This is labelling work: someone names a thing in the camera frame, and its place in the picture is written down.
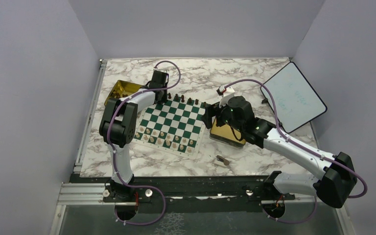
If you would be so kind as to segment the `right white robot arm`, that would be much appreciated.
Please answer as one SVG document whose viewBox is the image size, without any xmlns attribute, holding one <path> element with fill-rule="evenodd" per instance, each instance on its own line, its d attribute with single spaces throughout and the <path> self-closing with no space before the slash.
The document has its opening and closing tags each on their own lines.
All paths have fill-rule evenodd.
<svg viewBox="0 0 376 235">
<path fill-rule="evenodd" d="M 274 173 L 274 179 L 263 185 L 263 194 L 275 199 L 281 194 L 298 193 L 317 196 L 333 208 L 341 208 L 357 183 L 351 157 L 321 151 L 280 132 L 276 125 L 255 117 L 250 102 L 234 96 L 220 106 L 206 104 L 201 120 L 206 128 L 229 126 L 247 143 L 276 152 L 301 167 L 307 174 Z"/>
</svg>

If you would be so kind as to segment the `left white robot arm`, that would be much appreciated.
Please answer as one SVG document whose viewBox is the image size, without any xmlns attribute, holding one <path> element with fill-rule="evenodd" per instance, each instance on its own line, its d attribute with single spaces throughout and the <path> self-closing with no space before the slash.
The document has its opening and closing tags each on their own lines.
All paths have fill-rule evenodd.
<svg viewBox="0 0 376 235">
<path fill-rule="evenodd" d="M 99 134 L 107 143 L 112 156 L 112 183 L 116 195 L 122 201 L 134 196 L 134 187 L 129 183 L 134 177 L 130 166 L 129 144 L 137 131 L 138 113 L 143 109 L 167 100 L 169 74 L 154 70 L 152 79 L 134 94 L 124 98 L 110 98 L 106 104 L 99 126 Z"/>
</svg>

